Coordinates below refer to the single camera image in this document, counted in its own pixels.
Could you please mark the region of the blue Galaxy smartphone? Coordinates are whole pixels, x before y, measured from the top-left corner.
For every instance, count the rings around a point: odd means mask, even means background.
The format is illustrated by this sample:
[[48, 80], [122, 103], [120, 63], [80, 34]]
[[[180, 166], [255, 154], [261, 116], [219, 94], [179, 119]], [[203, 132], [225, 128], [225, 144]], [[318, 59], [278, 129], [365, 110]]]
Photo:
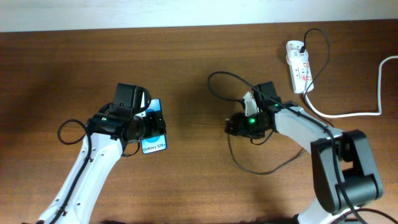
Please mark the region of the blue Galaxy smartphone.
[[[158, 98], [153, 99], [150, 102], [148, 109], [141, 114], [137, 114], [137, 116], [144, 117], [148, 112], [151, 111], [161, 111], [162, 105], [161, 101]], [[166, 134], [149, 138], [149, 139], [141, 139], [142, 152], [144, 154], [151, 154], [159, 151], [163, 151], [167, 149], [167, 138]]]

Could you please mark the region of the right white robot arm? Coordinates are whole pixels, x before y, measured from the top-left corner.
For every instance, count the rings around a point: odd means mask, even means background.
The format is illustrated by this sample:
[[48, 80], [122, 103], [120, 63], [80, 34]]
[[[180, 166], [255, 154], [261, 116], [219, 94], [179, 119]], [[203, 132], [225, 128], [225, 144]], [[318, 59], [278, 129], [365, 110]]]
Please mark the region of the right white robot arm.
[[266, 131], [291, 138], [312, 158], [315, 199], [294, 223], [341, 223], [383, 196], [376, 161], [362, 131], [327, 126], [291, 101], [262, 104], [256, 113], [236, 113], [226, 122], [229, 136], [260, 139]]

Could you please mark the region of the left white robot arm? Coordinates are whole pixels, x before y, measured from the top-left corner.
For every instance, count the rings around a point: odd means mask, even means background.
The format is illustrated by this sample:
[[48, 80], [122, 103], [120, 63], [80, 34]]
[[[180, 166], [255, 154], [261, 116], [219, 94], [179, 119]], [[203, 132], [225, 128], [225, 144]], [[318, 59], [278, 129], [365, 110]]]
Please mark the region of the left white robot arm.
[[165, 121], [161, 111], [150, 110], [144, 117], [117, 117], [97, 113], [82, 126], [80, 154], [54, 201], [38, 219], [38, 223], [89, 223], [91, 213], [113, 166], [129, 143], [139, 142], [143, 153], [153, 153], [167, 148]]

